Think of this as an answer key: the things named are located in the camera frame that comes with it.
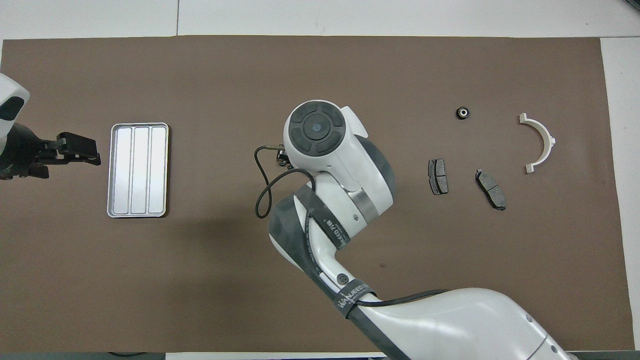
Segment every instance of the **brown table surface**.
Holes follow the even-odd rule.
[[[0,352],[376,351],[253,214],[253,150],[309,99],[351,106],[396,172],[394,206],[338,253],[381,298],[490,288],[564,348],[633,348],[598,39],[9,40],[2,71],[31,92],[21,124],[94,138],[103,165],[0,184]],[[542,140],[522,112],[557,139],[532,174]],[[167,216],[109,218],[111,126],[159,121]],[[430,158],[445,159],[447,195],[429,189]]]

